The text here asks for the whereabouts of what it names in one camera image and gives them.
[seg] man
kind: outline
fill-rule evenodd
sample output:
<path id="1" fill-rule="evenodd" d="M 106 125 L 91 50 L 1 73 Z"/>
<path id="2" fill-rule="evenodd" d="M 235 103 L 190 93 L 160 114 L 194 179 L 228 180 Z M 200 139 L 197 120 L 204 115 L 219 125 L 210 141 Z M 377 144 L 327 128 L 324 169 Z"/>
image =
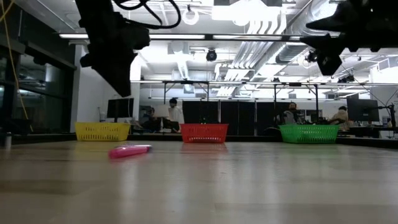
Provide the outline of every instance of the man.
<path id="1" fill-rule="evenodd" d="M 299 112 L 297 111 L 297 104 L 291 102 L 289 105 L 289 109 L 283 113 L 283 120 L 284 124 L 300 124 L 302 123 Z"/>
<path id="2" fill-rule="evenodd" d="M 348 131 L 351 126 L 351 122 L 348 119 L 347 107 L 340 106 L 338 108 L 337 114 L 333 115 L 330 124 L 339 124 L 340 131 Z"/>
<path id="3" fill-rule="evenodd" d="M 182 109 L 177 106 L 177 99 L 172 98 L 169 101 L 169 119 L 174 122 L 178 122 L 179 124 L 184 123 L 184 115 L 182 113 Z"/>

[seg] pink marker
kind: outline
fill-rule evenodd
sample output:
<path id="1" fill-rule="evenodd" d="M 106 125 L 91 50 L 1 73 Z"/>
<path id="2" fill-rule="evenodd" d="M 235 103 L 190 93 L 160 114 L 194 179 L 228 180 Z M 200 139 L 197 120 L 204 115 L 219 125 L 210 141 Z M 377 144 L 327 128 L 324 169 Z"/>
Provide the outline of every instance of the pink marker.
<path id="1" fill-rule="evenodd" d="M 110 150 L 108 156 L 110 159 L 118 159 L 127 156 L 134 156 L 138 154 L 147 153 L 148 150 L 149 150 L 148 146 L 135 146 L 135 145 L 118 146 Z"/>

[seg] plastic basket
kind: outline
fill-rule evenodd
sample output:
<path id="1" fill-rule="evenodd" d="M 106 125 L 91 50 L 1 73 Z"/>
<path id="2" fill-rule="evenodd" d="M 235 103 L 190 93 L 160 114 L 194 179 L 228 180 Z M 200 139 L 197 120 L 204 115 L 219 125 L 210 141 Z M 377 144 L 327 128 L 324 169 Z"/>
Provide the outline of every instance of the plastic basket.
<path id="1" fill-rule="evenodd" d="M 78 141 L 125 141 L 130 124 L 125 123 L 75 123 Z"/>
<path id="2" fill-rule="evenodd" d="M 335 143 L 338 125 L 281 125 L 284 142 Z"/>
<path id="3" fill-rule="evenodd" d="M 181 124 L 185 143 L 224 143 L 228 124 Z"/>

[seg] security camera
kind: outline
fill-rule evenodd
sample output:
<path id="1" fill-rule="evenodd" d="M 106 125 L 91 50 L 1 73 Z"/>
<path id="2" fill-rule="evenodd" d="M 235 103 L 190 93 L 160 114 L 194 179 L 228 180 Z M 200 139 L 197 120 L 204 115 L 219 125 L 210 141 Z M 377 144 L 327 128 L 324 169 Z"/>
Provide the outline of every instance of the security camera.
<path id="1" fill-rule="evenodd" d="M 217 54 L 215 49 L 209 49 L 206 55 L 206 59 L 208 62 L 214 62 L 217 59 Z"/>

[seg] computer monitor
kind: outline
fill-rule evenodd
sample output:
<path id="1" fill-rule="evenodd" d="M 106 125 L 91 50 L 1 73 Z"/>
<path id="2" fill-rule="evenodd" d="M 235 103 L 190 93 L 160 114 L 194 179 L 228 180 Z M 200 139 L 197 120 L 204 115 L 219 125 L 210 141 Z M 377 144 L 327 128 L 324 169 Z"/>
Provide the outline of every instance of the computer monitor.
<path id="1" fill-rule="evenodd" d="M 347 99 L 348 118 L 352 121 L 379 122 L 377 100 Z"/>
<path id="2" fill-rule="evenodd" d="M 108 101 L 108 118 L 114 118 L 117 122 L 118 118 L 131 118 L 134 106 L 134 98 L 117 99 Z"/>

